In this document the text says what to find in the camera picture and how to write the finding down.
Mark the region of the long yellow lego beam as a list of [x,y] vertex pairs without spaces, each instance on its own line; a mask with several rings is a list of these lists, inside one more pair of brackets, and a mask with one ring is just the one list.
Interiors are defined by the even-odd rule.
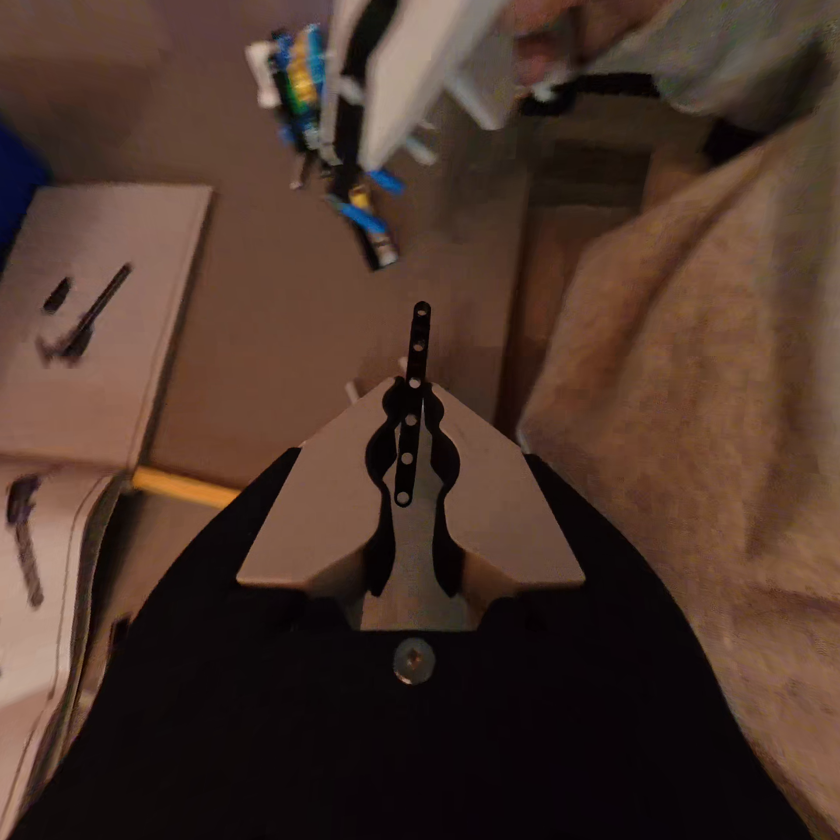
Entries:
[[240,493],[238,489],[215,485],[148,466],[138,467],[131,476],[130,484],[134,490],[152,496],[191,503],[214,510],[225,509]]

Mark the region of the person's right forearm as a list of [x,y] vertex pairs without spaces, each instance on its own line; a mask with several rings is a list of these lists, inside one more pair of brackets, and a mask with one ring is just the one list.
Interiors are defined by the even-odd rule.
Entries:
[[648,76],[681,112],[771,133],[832,86],[837,37],[838,2],[670,2],[585,73]]

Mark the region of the white and black lego piece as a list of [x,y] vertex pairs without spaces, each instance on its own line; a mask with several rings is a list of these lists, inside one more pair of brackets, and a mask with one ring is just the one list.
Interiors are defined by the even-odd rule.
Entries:
[[[399,375],[405,377],[406,370],[407,370],[407,356],[404,355],[397,359],[395,365],[396,369],[399,371]],[[367,393],[367,391],[363,388],[360,389],[359,381],[358,380],[351,380],[345,383],[344,386],[345,395],[347,396],[348,403],[353,405],[357,403],[360,398]]]

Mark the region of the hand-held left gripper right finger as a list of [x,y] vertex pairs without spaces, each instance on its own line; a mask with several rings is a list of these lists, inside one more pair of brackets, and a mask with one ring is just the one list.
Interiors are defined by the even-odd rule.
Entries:
[[585,573],[521,448],[440,385],[424,387],[423,420],[439,481],[434,578],[455,626],[477,627],[500,599],[581,588]]

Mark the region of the beige trouser legs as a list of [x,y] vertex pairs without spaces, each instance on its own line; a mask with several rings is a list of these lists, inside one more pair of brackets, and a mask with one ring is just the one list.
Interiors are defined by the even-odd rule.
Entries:
[[642,551],[752,746],[839,824],[838,86],[584,252],[526,446]]

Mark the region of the open instruction booklet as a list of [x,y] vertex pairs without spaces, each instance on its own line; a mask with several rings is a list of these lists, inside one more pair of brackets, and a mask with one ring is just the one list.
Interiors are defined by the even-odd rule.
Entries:
[[93,583],[121,484],[99,469],[2,458],[2,838],[70,740]]

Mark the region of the blue storage bin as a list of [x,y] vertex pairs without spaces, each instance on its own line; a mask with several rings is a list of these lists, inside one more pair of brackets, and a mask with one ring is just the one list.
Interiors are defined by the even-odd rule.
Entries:
[[1,267],[35,194],[52,182],[48,165],[1,121]]

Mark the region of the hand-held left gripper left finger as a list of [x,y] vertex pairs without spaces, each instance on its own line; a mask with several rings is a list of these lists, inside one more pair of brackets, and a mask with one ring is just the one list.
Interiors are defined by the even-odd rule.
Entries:
[[332,598],[352,627],[362,625],[364,547],[382,520],[382,493],[365,457],[389,419],[387,393],[404,384],[385,379],[300,446],[237,583]]

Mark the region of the black lego beam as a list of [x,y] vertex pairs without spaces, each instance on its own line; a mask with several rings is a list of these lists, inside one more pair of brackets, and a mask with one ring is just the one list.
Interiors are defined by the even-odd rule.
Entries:
[[402,390],[401,423],[397,439],[393,499],[399,508],[408,508],[413,502],[431,318],[430,304],[419,301],[414,306],[409,335],[405,382]]

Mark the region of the person's right hand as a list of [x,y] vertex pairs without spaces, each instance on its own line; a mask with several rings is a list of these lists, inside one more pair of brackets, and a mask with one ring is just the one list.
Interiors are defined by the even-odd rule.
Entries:
[[514,1],[505,14],[518,83],[531,87],[581,63],[584,1]]

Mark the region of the colourful lego gear assembly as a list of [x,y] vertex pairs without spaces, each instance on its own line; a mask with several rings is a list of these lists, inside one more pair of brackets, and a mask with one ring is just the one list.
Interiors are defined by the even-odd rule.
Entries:
[[268,39],[245,47],[258,107],[274,114],[278,136],[292,152],[290,189],[304,189],[313,174],[327,181],[325,200],[350,227],[370,270],[383,270],[400,255],[391,228],[378,213],[373,187],[400,196],[406,186],[386,169],[365,170],[342,162],[322,138],[327,57],[316,24],[297,32],[277,29]]

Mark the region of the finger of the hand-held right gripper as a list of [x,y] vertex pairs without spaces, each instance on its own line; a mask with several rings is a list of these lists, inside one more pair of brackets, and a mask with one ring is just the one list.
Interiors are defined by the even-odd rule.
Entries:
[[503,1],[369,2],[350,41],[341,92],[341,161],[385,168],[453,79],[509,60]]
[[328,26],[325,48],[325,81],[321,97],[320,143],[322,157],[338,163],[335,153],[343,69],[350,41],[368,1],[336,1]]

